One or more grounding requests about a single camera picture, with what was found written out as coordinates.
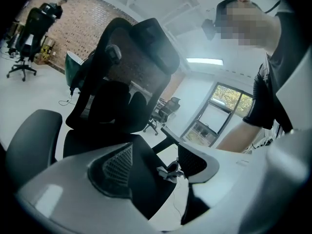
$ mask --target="white floor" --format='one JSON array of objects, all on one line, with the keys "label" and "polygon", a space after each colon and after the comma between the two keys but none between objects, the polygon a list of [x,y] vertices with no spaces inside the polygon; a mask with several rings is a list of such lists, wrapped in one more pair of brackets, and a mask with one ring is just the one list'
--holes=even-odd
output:
[{"label": "white floor", "polygon": [[[65,76],[48,65],[37,66],[37,75],[26,72],[26,81],[23,82],[22,72],[13,72],[10,78],[6,74],[15,64],[5,54],[0,54],[0,142],[5,149],[10,144],[13,135],[23,123],[37,109],[48,109],[59,112],[63,117],[63,124],[59,133],[56,159],[62,159],[63,145],[66,133],[70,128],[65,124],[67,116],[71,113],[74,105],[59,105],[60,100],[69,98],[69,87]],[[78,94],[74,94],[72,103],[76,103]],[[137,134],[142,135],[146,142],[155,146],[161,142],[165,135],[159,130],[155,136],[152,128]],[[177,157],[177,147],[172,145],[160,154],[159,157],[168,165]],[[180,227],[181,215],[183,215],[188,194],[187,180],[179,178],[174,193],[168,198],[162,208],[150,219],[150,223],[160,231],[175,230]]]}]

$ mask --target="person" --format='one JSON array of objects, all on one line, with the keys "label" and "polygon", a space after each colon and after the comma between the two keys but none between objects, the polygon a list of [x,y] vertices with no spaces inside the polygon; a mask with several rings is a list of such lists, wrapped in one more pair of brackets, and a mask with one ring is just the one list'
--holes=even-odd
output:
[{"label": "person", "polygon": [[276,92],[291,76],[309,46],[301,35],[295,14],[280,9],[272,17],[250,0],[224,0],[216,8],[215,28],[221,38],[237,39],[239,45],[266,51],[254,79],[251,108],[217,149],[243,152],[262,128],[272,128],[274,120],[289,132],[293,127]]},{"label": "person", "polygon": [[56,19],[60,19],[63,14],[62,5],[67,3],[68,0],[59,0],[57,3],[50,3],[52,7],[46,7],[44,4],[40,6],[44,12],[55,15]]}]

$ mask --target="black office chair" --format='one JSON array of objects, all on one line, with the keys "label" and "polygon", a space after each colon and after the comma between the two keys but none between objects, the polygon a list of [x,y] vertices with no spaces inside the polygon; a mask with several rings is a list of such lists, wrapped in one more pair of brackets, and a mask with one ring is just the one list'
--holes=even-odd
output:
[{"label": "black office chair", "polygon": [[22,81],[25,81],[25,70],[29,70],[34,72],[34,76],[37,74],[35,69],[32,69],[27,64],[25,64],[24,58],[32,57],[34,54],[40,51],[41,47],[41,39],[44,34],[48,31],[51,25],[54,23],[55,17],[46,14],[42,10],[38,8],[32,8],[28,14],[27,21],[25,27],[16,43],[16,49],[20,54],[20,58],[17,61],[22,61],[23,64],[15,64],[12,66],[12,70],[6,75],[7,78],[10,77],[10,73],[15,72],[17,70],[22,70],[24,77]]},{"label": "black office chair", "polygon": [[[158,175],[157,167],[166,168],[166,165],[140,135],[131,133],[143,130],[171,74],[178,67],[179,56],[156,19],[134,26],[124,19],[114,19],[99,40],[76,106],[66,120],[73,130],[65,139],[64,158],[71,156],[72,159],[79,154],[87,155],[87,152],[95,154],[94,150],[106,147],[106,150],[115,150],[110,147],[114,145],[125,150],[123,144],[129,143],[125,152],[116,158],[121,160],[119,165],[114,163],[117,165],[116,173],[125,175],[121,180],[126,181],[128,176],[129,181],[122,187],[115,184],[119,189],[106,193],[110,197],[131,198],[133,205],[147,219],[159,210],[176,185]],[[103,77],[108,77],[109,81],[102,83]],[[129,85],[132,80],[152,94],[148,101],[139,91],[131,94]],[[21,125],[6,156],[6,167],[15,189],[54,163],[61,122],[60,114],[37,110]],[[123,164],[129,167],[130,163],[132,167],[127,175],[128,170],[123,170]],[[101,181],[106,184],[101,171],[96,165],[88,176],[103,192],[98,184]]]},{"label": "black office chair", "polygon": [[146,132],[146,129],[149,127],[153,128],[153,130],[156,132],[155,136],[158,135],[157,131],[157,122],[164,124],[167,122],[168,117],[170,114],[175,112],[180,108],[179,104],[180,99],[177,97],[172,97],[169,101],[166,102],[164,106],[158,109],[157,108],[152,112],[151,118],[149,122],[147,123],[147,126],[144,128],[143,132]]}]

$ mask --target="ceiling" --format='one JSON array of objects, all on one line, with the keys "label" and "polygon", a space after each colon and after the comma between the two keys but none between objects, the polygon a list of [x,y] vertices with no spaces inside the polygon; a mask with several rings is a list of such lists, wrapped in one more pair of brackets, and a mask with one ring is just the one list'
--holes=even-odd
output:
[{"label": "ceiling", "polygon": [[[226,76],[252,85],[265,53],[220,39],[208,41],[201,25],[214,19],[215,7],[222,0],[104,0],[137,21],[156,18],[181,56],[185,72]],[[278,0],[252,0],[269,10]],[[186,58],[222,59],[224,66],[188,63]]]}]

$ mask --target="short hair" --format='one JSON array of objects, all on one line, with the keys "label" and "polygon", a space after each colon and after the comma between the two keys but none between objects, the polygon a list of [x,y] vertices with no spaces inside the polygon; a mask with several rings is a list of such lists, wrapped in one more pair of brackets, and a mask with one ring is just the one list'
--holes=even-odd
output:
[{"label": "short hair", "polygon": [[[215,26],[218,27],[220,26],[221,23],[221,15],[224,14],[224,10],[226,9],[226,6],[231,3],[231,2],[235,2],[237,0],[224,0],[222,2],[220,2],[217,7],[216,7],[216,15],[215,15]],[[258,6],[258,4],[251,2],[255,7],[257,7],[259,10],[261,10],[261,8]]]}]

